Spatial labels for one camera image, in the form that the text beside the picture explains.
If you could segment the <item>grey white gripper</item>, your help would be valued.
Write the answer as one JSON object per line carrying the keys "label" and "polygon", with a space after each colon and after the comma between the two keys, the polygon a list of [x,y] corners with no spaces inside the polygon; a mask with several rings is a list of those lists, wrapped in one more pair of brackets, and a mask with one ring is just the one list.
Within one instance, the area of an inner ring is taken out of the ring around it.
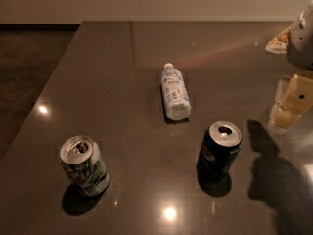
{"label": "grey white gripper", "polygon": [[265,50],[285,55],[287,47],[289,62],[309,70],[298,71],[279,81],[267,124],[269,130],[290,130],[313,106],[313,0],[291,27],[267,43]]}

